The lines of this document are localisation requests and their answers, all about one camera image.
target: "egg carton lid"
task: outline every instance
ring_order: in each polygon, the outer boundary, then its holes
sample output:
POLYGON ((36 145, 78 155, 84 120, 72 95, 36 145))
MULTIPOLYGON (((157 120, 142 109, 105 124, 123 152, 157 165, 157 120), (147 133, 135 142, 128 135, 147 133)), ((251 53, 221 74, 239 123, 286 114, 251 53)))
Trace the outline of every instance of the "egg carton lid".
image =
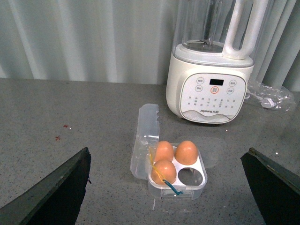
POLYGON ((145 104, 139 110, 130 171, 139 179, 147 180, 151 170, 149 147, 157 149, 159 140, 158 105, 145 104))

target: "orange button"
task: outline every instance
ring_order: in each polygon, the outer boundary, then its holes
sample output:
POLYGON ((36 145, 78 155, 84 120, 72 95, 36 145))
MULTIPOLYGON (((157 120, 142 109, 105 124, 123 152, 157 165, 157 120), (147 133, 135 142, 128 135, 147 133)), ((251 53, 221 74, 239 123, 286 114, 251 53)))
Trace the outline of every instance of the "orange button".
POLYGON ((219 91, 219 88, 216 87, 216 86, 213 86, 213 87, 210 89, 210 91, 211 91, 211 93, 213 93, 213 94, 217 94, 218 91, 219 91))

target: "plastic bag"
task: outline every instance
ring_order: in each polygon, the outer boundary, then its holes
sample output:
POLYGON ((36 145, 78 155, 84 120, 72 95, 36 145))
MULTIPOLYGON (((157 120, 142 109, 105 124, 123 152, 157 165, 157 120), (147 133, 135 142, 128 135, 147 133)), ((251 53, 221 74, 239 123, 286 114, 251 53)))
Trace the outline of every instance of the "plastic bag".
POLYGON ((245 103, 263 108, 289 111, 296 107, 294 95, 285 87, 269 87, 257 81, 248 81, 245 103))

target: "white blender base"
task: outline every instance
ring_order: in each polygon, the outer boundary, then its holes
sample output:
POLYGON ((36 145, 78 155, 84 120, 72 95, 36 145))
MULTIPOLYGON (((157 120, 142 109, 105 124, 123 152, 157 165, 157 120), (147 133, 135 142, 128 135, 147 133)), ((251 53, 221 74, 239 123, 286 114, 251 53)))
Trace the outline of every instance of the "white blender base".
POLYGON ((253 66, 197 65, 172 54, 166 88, 168 106, 174 114, 190 121, 227 123, 240 111, 252 70, 253 66))

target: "blender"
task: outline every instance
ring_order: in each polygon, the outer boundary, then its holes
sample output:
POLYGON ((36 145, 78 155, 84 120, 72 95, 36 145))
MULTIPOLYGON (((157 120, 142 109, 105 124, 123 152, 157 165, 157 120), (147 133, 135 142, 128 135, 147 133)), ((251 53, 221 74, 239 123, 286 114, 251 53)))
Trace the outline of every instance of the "blender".
POLYGON ((169 108, 199 123, 239 113, 268 0, 181 0, 166 87, 169 108))

